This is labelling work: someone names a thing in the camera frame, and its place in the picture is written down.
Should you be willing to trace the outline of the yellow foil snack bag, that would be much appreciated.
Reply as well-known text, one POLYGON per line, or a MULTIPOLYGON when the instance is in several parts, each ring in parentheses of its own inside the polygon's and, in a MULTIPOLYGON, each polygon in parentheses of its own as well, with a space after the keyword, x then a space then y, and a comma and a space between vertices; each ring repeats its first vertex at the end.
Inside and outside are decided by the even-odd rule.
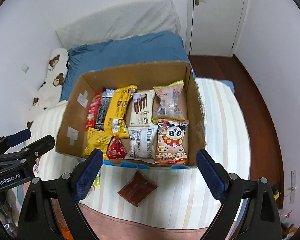
POLYGON ((104 160, 109 160, 107 156, 107 150, 112 137, 113 136, 111 134, 105 131, 89 127, 87 130, 87 140, 85 149, 82 153, 82 157, 87 158, 90 153, 96 148, 102 151, 104 160))

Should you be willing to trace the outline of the red rectangular snack pack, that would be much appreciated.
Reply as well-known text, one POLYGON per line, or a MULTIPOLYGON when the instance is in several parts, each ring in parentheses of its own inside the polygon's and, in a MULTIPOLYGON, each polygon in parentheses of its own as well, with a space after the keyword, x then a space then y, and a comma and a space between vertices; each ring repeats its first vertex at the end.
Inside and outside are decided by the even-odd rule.
POLYGON ((96 118, 97 118, 97 113, 98 109, 101 103, 103 95, 103 90, 98 91, 89 106, 86 122, 85 122, 85 130, 87 131, 88 128, 95 128, 95 123, 96 123, 96 118))

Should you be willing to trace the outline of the red triangular snack packet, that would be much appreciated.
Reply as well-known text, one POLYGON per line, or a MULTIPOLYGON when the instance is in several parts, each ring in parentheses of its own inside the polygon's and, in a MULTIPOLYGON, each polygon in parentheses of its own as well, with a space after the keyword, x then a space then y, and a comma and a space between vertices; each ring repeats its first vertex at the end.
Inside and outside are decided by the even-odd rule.
POLYGON ((108 150, 108 159, 125 159, 127 151, 118 135, 112 137, 108 150))

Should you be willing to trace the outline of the yellow wafer bar pack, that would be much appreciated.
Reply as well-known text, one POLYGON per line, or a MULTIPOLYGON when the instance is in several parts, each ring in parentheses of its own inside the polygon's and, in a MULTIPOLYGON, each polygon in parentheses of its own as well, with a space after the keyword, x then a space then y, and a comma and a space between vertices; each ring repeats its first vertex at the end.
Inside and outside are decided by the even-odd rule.
POLYGON ((129 85, 115 90, 104 119, 104 131, 106 133, 117 135, 120 139, 129 138, 125 116, 128 103, 137 88, 135 85, 129 85))

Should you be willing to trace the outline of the black striped snack bar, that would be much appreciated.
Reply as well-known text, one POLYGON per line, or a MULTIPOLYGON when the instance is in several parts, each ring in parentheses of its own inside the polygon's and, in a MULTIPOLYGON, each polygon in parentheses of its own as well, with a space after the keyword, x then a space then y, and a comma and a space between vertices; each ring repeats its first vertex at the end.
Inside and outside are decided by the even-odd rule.
POLYGON ((105 88, 102 93, 101 101, 96 115, 95 127, 94 127, 99 131, 104 131, 104 120, 106 117, 109 104, 111 102, 111 99, 115 91, 116 89, 105 88))

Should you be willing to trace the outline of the orange panda snack bag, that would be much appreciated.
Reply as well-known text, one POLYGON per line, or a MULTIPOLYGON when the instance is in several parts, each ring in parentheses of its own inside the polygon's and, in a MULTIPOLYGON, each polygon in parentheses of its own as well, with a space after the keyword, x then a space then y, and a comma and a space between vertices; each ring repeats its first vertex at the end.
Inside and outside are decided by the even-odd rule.
POLYGON ((157 124, 155 163, 158 165, 188 164, 187 150, 183 143, 189 121, 158 119, 157 124))

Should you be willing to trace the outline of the brown square snack packet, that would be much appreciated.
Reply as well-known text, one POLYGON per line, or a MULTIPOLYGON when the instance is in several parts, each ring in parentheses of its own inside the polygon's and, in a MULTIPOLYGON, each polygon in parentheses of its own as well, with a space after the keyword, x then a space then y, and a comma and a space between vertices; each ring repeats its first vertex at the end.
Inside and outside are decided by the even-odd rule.
POLYGON ((118 194, 130 204, 138 205, 156 188, 157 184, 146 178, 139 170, 133 178, 118 192, 118 194))

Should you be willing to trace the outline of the silver white snack bag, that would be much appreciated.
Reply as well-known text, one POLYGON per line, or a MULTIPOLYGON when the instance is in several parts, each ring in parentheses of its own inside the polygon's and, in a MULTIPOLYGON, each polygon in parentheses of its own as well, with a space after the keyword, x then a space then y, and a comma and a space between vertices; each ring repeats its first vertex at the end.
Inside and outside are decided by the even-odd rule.
POLYGON ((129 127, 129 156, 137 159, 154 159, 157 125, 129 127))

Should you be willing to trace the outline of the white Franzzi cookie pack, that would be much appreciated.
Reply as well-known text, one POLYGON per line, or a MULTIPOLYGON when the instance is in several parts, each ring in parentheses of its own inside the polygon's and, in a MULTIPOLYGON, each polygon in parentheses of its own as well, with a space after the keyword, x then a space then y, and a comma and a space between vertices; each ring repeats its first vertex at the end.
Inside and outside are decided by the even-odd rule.
POLYGON ((133 95, 130 126, 149 126, 152 124, 154 96, 155 91, 153 89, 142 90, 133 95))

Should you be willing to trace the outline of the pale yellow egg cake bag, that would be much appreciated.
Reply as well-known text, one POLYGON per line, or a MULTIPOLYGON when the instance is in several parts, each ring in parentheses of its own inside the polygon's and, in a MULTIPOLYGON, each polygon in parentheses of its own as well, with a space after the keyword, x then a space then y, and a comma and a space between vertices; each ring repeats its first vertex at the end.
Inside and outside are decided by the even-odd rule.
POLYGON ((153 115, 153 120, 172 119, 185 120, 181 110, 179 109, 179 98, 183 90, 183 80, 176 81, 167 86, 154 86, 154 92, 159 98, 159 108, 153 115))

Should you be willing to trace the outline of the small orange snack packet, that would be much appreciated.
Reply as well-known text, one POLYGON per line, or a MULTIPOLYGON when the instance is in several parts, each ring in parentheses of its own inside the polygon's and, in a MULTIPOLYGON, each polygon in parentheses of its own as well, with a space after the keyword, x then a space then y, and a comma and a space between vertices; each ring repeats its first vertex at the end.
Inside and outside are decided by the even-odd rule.
POLYGON ((61 231, 62 237, 67 240, 74 240, 67 224, 59 219, 57 220, 57 223, 61 231))

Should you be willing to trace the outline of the colourful candy balls bag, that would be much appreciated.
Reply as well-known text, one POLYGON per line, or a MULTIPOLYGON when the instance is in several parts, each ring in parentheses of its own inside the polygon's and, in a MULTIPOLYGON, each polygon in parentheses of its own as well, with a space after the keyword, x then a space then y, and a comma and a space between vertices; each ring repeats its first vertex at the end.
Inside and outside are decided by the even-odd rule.
POLYGON ((76 182, 76 186, 81 189, 83 187, 88 186, 100 186, 100 178, 101 178, 101 169, 97 170, 97 168, 88 166, 83 172, 80 174, 78 181, 76 182))

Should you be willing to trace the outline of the white power strip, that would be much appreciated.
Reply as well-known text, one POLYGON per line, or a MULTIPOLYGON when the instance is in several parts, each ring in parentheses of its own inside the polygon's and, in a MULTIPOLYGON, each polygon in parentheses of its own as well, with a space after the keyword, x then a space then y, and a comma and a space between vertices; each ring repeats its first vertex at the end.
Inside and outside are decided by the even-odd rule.
POLYGON ((293 204, 295 199, 295 191, 296 191, 296 170, 291 171, 291 178, 290 178, 290 199, 289 203, 293 204))

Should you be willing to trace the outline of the grey padded headboard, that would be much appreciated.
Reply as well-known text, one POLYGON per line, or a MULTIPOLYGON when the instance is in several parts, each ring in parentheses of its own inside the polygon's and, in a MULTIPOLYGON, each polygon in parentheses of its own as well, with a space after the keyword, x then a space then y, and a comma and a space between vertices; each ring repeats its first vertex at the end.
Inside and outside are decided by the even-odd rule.
POLYGON ((139 0, 104 8, 56 29, 65 49, 161 31, 179 34, 172 0, 139 0))

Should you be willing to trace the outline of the white door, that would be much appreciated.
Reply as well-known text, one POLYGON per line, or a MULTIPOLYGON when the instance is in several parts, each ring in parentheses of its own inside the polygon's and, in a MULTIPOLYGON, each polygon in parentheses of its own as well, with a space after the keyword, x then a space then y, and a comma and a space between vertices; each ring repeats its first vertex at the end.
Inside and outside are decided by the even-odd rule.
POLYGON ((189 55, 231 57, 242 29, 248 0, 187 0, 185 48, 189 55))

